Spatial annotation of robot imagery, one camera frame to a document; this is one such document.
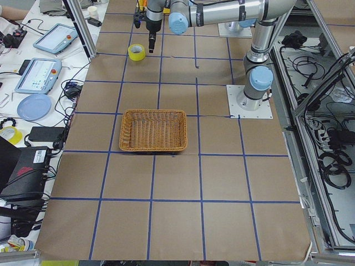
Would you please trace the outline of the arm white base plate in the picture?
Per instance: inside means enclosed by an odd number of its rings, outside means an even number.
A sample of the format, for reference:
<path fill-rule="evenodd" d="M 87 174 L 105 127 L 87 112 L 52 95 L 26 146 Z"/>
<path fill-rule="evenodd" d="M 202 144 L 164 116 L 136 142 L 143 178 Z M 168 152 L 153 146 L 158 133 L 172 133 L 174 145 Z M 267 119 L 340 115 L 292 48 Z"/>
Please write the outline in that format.
<path fill-rule="evenodd" d="M 239 22 L 219 23 L 219 36 L 225 38 L 252 38 L 250 25 L 240 25 Z"/>
<path fill-rule="evenodd" d="M 251 100 L 244 94 L 244 85 L 227 85 L 227 98 L 231 118 L 273 119 L 267 92 L 258 100 Z"/>

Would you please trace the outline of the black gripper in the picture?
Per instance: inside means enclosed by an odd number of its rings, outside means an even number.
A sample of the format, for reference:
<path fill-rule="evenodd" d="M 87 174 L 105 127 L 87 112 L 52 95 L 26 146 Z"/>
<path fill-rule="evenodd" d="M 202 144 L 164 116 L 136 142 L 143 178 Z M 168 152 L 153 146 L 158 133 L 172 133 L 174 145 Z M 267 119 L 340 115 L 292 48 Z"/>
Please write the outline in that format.
<path fill-rule="evenodd" d="M 146 28 L 149 31 L 149 53 L 153 53 L 156 33 L 161 30 L 161 11 L 146 10 Z"/>

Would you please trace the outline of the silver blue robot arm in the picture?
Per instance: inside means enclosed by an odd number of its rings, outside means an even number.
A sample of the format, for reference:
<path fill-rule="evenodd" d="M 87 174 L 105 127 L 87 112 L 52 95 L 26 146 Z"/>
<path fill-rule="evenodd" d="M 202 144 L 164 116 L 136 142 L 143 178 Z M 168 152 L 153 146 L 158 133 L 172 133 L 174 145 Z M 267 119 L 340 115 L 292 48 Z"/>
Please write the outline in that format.
<path fill-rule="evenodd" d="M 169 29 L 181 35 L 190 27 L 224 24 L 229 31 L 236 27 L 249 27 L 254 23 L 251 45 L 244 56 L 246 84 L 235 97 L 238 106 L 247 111 L 257 110 L 271 88 L 273 73 L 265 65 L 275 39 L 284 26 L 295 1 L 220 1 L 196 3 L 194 1 L 148 1 L 134 14 L 136 28 L 145 21 L 149 31 L 149 51 L 155 48 L 156 34 L 161 30 L 164 9 L 170 11 Z"/>

